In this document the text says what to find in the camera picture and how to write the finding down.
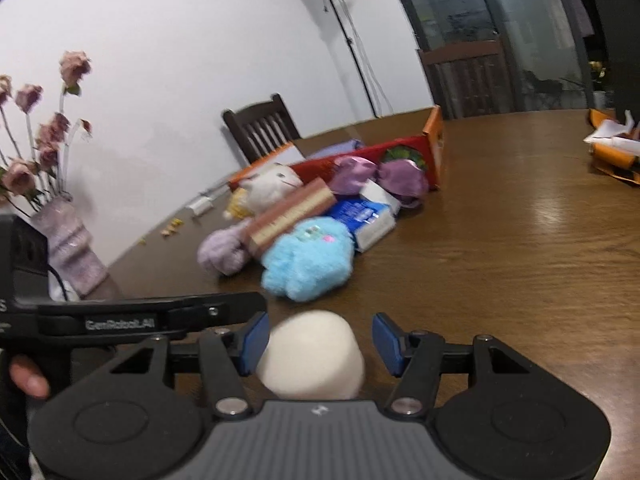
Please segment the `person's left hand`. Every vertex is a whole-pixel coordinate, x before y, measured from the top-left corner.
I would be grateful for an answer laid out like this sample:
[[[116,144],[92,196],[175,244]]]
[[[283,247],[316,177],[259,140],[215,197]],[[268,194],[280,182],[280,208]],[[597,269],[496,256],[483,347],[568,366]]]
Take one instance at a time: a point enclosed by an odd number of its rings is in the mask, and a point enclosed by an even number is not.
[[[26,356],[16,356],[9,366],[10,377],[17,388],[34,399],[47,399],[50,386],[38,366]]]

